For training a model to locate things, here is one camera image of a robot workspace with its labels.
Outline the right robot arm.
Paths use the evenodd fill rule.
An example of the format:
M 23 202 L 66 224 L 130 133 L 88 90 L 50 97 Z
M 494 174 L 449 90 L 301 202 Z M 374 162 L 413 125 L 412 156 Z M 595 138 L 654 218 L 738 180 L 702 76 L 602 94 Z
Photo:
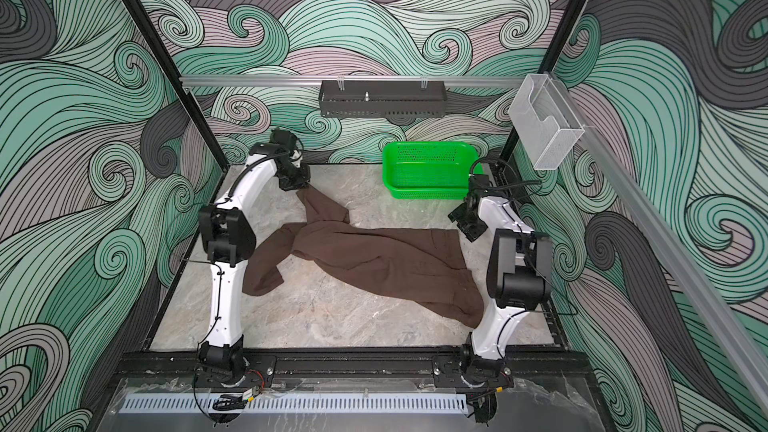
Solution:
M 467 195 L 449 214 L 468 241 L 485 233 L 493 238 L 486 269 L 488 301 L 480 324 L 463 347 L 465 371 L 499 369 L 517 327 L 551 296 L 547 282 L 551 240 L 518 216 L 505 195 L 509 190 L 494 185 L 486 175 L 472 173 Z

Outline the brown trousers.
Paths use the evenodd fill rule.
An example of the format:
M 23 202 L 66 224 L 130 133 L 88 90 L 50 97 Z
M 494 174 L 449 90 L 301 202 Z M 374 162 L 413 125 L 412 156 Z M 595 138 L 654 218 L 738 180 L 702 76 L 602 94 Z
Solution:
M 484 301 L 458 231 L 358 228 L 348 209 L 314 187 L 297 197 L 306 220 L 283 224 L 255 249 L 243 293 L 264 296 L 281 285 L 278 265 L 293 255 L 363 291 L 415 302 L 470 328 L 480 324 Z

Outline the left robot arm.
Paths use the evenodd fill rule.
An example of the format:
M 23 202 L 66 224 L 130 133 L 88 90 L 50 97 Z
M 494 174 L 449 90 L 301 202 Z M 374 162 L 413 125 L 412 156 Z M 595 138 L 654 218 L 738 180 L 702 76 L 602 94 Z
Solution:
M 303 144 L 295 134 L 279 128 L 271 132 L 267 142 L 251 147 L 242 171 L 227 191 L 198 213 L 211 274 L 211 300 L 208 330 L 198 344 L 197 357 L 203 371 L 214 375 L 225 388 L 240 385 L 248 369 L 241 296 L 257 239 L 246 209 L 273 178 L 283 191 L 298 190 L 310 181 Z

